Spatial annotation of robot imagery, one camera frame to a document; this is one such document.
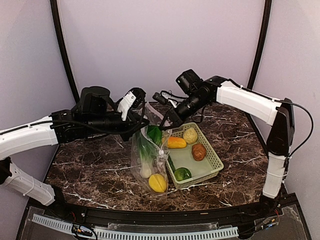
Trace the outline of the clear dotted zip top bag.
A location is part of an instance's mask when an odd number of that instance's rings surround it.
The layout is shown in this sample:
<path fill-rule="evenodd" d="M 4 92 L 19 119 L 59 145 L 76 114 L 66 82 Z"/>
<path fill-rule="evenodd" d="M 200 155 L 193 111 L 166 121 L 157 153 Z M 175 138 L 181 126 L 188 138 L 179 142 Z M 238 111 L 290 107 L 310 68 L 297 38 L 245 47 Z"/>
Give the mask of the clear dotted zip top bag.
<path fill-rule="evenodd" d="M 159 129 L 163 118 L 150 103 L 146 103 L 143 119 L 149 123 L 133 135 L 131 142 L 131 173 L 140 187 L 157 197 L 168 191 L 166 163 L 172 130 Z"/>

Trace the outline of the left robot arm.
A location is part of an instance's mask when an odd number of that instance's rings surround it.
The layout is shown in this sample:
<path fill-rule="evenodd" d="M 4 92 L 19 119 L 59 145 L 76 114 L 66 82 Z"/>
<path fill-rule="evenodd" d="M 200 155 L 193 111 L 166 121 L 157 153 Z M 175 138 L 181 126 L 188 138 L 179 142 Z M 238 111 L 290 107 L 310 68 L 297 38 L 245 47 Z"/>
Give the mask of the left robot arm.
<path fill-rule="evenodd" d="M 133 111 L 146 105 L 145 96 L 143 89 L 134 87 L 114 102 L 107 88 L 85 87 L 72 109 L 56 111 L 34 122 L 2 130 L 0 183 L 44 206 L 50 206 L 58 217 L 67 218 L 71 208 L 64 202 L 62 191 L 25 173 L 12 162 L 11 156 L 97 135 L 119 135 L 123 141 L 128 141 L 135 132 L 149 124 L 143 114 Z"/>

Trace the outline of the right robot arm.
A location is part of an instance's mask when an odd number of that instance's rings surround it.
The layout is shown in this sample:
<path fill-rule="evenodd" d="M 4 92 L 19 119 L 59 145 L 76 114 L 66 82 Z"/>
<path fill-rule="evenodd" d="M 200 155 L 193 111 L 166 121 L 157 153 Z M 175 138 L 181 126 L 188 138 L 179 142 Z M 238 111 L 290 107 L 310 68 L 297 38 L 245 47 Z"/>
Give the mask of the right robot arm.
<path fill-rule="evenodd" d="M 271 126 L 266 141 L 268 167 L 262 189 L 266 198 L 255 205 L 255 213 L 266 217 L 275 208 L 272 199 L 278 196 L 288 170 L 295 133 L 292 101 L 264 96 L 221 76 L 203 80 L 192 69 L 184 71 L 175 81 L 187 98 L 165 113 L 160 130 L 180 127 L 187 118 L 212 103 L 234 107 Z"/>

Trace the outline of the green lime toy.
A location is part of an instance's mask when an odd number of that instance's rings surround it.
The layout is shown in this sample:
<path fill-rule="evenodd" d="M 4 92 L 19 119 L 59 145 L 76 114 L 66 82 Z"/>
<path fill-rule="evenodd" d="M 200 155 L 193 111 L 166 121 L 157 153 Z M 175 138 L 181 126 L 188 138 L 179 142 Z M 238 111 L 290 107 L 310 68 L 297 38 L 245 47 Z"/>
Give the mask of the green lime toy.
<path fill-rule="evenodd" d="M 192 178 L 192 174 L 191 174 L 190 170 L 185 167 L 180 167 L 180 168 L 176 169 L 174 171 L 174 176 L 178 182 Z"/>

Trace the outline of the green bok choy toy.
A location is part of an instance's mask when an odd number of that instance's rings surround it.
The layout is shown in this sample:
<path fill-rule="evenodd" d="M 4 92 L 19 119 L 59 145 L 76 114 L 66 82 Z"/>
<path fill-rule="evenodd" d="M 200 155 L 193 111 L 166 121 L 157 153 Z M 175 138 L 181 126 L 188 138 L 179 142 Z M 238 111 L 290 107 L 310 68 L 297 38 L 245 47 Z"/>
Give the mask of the green bok choy toy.
<path fill-rule="evenodd" d="M 138 153 L 139 174 L 142 178 L 149 178 L 153 174 L 153 161 L 157 158 L 162 144 L 162 132 L 156 125 L 148 125 L 135 133 Z"/>

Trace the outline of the light green plastic basket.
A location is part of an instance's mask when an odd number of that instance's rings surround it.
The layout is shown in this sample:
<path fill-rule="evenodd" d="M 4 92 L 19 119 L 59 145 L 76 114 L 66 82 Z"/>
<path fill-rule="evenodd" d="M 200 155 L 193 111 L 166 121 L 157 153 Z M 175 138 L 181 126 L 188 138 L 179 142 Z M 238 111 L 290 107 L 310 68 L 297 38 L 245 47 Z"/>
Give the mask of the light green plastic basket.
<path fill-rule="evenodd" d="M 170 168 L 168 160 L 166 161 L 166 168 L 177 190 L 188 188 L 214 178 L 224 168 L 224 164 L 196 123 L 185 123 L 181 127 L 174 128 L 172 130 L 172 136 L 181 138 L 183 137 L 184 132 L 189 128 L 194 128 L 196 130 L 197 140 L 195 143 L 204 145 L 206 149 L 206 155 L 201 161 L 194 160 L 191 144 L 187 144 L 185 148 L 175 148 L 169 150 L 169 156 L 173 161 L 175 169 L 184 167 L 189 169 L 192 174 L 192 178 L 183 181 L 177 181 Z"/>

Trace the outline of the yellow lemon toy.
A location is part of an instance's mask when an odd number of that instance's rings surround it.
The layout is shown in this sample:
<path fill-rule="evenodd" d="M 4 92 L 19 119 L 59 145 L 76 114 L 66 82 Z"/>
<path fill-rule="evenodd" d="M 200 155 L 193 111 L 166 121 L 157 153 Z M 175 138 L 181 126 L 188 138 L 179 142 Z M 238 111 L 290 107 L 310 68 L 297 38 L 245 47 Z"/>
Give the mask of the yellow lemon toy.
<path fill-rule="evenodd" d="M 152 174 L 148 179 L 148 184 L 156 193 L 164 193 L 167 190 L 167 181 L 159 173 Z"/>

